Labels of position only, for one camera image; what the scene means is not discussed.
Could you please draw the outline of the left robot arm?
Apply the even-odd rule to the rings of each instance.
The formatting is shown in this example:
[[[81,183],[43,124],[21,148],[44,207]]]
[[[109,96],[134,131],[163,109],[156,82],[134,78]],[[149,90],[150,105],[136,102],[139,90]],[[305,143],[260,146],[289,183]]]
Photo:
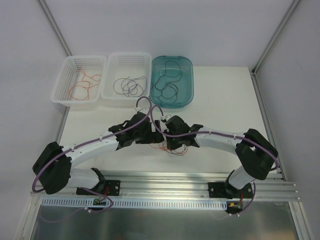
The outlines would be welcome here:
[[[36,181],[48,195],[56,194],[65,187],[76,188],[77,195],[112,195],[119,191],[112,185],[118,180],[107,180],[96,167],[79,169],[77,166],[97,155],[115,152],[132,144],[158,144],[164,137],[152,127],[150,118],[136,113],[130,120],[113,125],[96,139],[71,145],[49,143],[32,167]]]

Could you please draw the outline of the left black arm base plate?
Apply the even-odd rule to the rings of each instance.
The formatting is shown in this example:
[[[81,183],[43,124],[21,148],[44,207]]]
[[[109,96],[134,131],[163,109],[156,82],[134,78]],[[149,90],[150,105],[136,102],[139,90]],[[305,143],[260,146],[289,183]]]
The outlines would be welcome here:
[[[104,196],[119,196],[120,189],[120,180],[100,180],[97,185],[89,190]]]

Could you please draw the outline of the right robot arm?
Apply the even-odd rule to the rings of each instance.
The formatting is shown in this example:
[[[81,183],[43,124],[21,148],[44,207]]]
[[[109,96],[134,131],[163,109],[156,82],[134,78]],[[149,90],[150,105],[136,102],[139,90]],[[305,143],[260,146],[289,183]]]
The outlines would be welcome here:
[[[233,170],[224,182],[210,183],[212,198],[239,198],[254,180],[265,180],[270,171],[279,168],[279,153],[256,129],[244,133],[213,131],[201,124],[189,126],[177,115],[163,122],[167,148],[175,150],[185,145],[196,148],[213,148],[234,154],[241,165]]]

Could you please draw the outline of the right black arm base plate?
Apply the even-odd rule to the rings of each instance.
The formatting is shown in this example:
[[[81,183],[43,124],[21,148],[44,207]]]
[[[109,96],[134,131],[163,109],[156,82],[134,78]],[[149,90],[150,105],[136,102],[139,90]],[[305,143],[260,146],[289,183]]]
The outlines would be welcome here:
[[[227,193],[223,182],[209,182],[207,185],[210,198],[226,198]]]

